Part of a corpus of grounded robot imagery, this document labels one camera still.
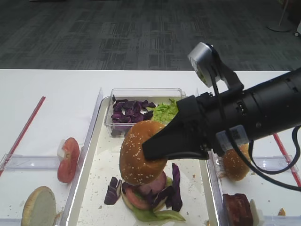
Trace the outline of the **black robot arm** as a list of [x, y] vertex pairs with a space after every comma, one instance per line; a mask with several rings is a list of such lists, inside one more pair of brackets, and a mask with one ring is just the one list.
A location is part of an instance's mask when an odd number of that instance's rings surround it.
[[231, 149], [225, 127], [238, 145], [301, 123], [301, 71], [285, 73], [247, 90], [204, 93], [177, 102], [172, 121], [142, 145], [147, 160], [207, 160]]

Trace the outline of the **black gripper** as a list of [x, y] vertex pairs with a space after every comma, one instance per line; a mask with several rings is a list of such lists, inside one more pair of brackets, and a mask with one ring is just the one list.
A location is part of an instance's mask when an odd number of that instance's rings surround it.
[[195, 96], [176, 102], [178, 114], [160, 132], [143, 143], [147, 160], [197, 159], [208, 160], [209, 151], [225, 155], [205, 110]]

